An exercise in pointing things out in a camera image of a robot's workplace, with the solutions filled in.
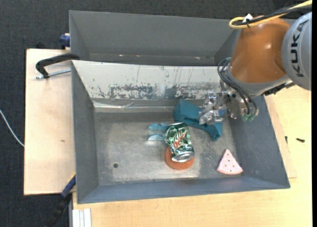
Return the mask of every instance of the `pink foam piece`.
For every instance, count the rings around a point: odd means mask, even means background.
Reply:
[[[237,160],[233,157],[228,149],[226,149],[224,152],[217,171],[227,175],[240,174],[243,172],[241,166],[239,166]]]

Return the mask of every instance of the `green soda can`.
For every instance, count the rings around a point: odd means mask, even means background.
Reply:
[[[186,162],[195,156],[194,148],[190,142],[189,128],[186,123],[175,123],[167,126],[165,142],[170,146],[175,162]]]

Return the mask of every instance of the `wooden table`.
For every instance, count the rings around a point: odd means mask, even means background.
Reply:
[[[25,195],[60,193],[75,170],[70,73],[35,79],[38,60],[64,52],[27,50]],[[91,208],[93,227],[312,226],[311,92],[295,86],[266,101],[290,189],[95,204],[77,204],[74,193],[73,208]]]

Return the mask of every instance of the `light blue plastic piece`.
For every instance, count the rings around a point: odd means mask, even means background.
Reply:
[[[152,141],[164,141],[167,124],[165,123],[153,123],[148,126],[148,140]]]

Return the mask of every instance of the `dark carpet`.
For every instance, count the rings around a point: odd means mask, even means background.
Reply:
[[[269,13],[305,0],[0,0],[0,109],[24,140],[24,50],[61,48],[69,10],[223,18]],[[23,196],[24,149],[0,117],[0,226],[43,226],[58,195]],[[64,214],[56,226],[68,225]]]

